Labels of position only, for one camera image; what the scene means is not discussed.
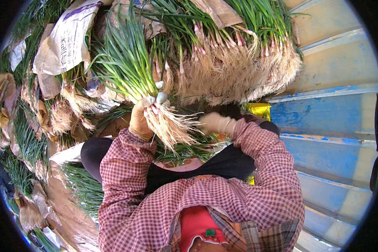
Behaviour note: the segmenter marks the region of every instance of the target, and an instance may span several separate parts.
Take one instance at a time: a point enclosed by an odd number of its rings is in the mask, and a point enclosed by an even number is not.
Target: person
[[[207,114],[202,132],[227,134],[234,144],[193,171],[169,171],[152,163],[156,143],[144,114],[155,100],[141,99],[114,140],[89,139],[81,149],[105,193],[101,251],[292,251],[305,210],[277,126]],[[246,184],[252,172],[255,185]]]

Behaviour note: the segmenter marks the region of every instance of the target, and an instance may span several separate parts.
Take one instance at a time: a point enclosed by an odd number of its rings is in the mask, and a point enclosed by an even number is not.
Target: black pants
[[[280,135],[277,126],[269,121],[265,121],[259,126]],[[81,162],[84,168],[100,183],[102,183],[100,164],[112,142],[113,140],[110,138],[90,138],[81,148]],[[169,171],[151,163],[147,174],[145,194],[151,194],[161,186],[178,179],[189,179],[197,175],[212,174],[225,179],[235,177],[245,180],[254,170],[254,160],[242,153],[240,148],[231,144],[193,171]]]

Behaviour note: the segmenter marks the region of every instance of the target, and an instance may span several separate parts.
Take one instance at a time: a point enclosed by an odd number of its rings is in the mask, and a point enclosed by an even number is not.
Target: blue metal wall
[[[305,67],[269,100],[270,114],[294,156],[306,206],[295,251],[326,251],[347,242],[371,199],[378,67],[345,1],[285,2],[310,14],[294,16]]]

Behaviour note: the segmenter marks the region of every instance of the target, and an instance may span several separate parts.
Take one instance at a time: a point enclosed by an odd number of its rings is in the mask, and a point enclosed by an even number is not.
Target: work glove
[[[159,89],[161,89],[163,82],[161,85],[160,83],[157,83],[157,87],[159,86]],[[159,111],[158,108],[160,106],[171,109],[175,108],[170,107],[170,105],[171,102],[166,98],[166,95],[163,92],[159,92],[157,98],[148,96],[139,100],[132,110],[132,116],[129,125],[130,133],[140,138],[141,140],[148,142],[151,139],[153,132],[148,128],[146,120],[146,116],[148,115],[147,110],[151,109],[155,114],[157,114]]]
[[[234,132],[237,120],[230,117],[222,117],[216,112],[209,113],[200,118],[200,123],[197,128],[204,134],[220,133],[231,135]]]

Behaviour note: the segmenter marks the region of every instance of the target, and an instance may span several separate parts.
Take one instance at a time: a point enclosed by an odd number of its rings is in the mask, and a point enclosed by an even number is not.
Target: plaid clothing
[[[276,134],[237,122],[232,139],[255,160],[255,185],[197,176],[144,196],[156,143],[121,130],[101,162],[105,192],[98,211],[102,251],[179,251],[182,209],[207,206],[235,251],[292,251],[305,218],[293,157]]]

